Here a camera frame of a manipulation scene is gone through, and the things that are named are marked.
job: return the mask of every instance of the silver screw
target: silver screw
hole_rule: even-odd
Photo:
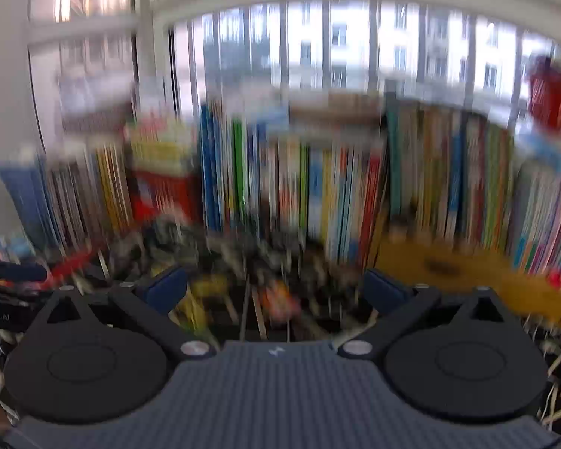
[[[210,345],[203,341],[187,341],[181,345],[181,352],[187,356],[204,356]]]
[[[372,344],[367,341],[355,339],[343,344],[343,350],[354,356],[363,356],[372,351]]]

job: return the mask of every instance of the red plastic bin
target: red plastic bin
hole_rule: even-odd
[[[187,225],[203,224],[202,178],[199,173],[168,177],[147,171],[129,174],[138,183],[136,193],[148,207],[162,213],[175,213]]]
[[[537,61],[530,76],[530,114],[543,126],[561,131],[561,68]]]

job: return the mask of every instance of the bookshelf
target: bookshelf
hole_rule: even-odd
[[[429,284],[449,293],[465,293],[478,285],[492,287],[520,315],[534,313],[561,323],[561,291],[544,277],[526,275],[510,259],[490,251],[458,253],[450,244],[384,238],[375,267],[404,284]]]

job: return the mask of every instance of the yellow wooden box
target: yellow wooden box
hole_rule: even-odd
[[[407,285],[428,284],[445,292],[467,292],[478,285],[492,287],[518,314],[541,314],[561,323],[561,291],[544,277],[515,271],[509,259],[490,251],[459,253],[451,245],[384,239],[376,268]]]

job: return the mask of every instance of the black circular disc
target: black circular disc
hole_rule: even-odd
[[[73,321],[25,338],[7,359],[6,389],[26,414],[91,423],[143,405],[165,383],[166,357],[141,334]]]
[[[405,336],[389,349],[384,369],[412,405],[471,423],[527,412],[546,383],[545,362],[523,333],[474,320]]]

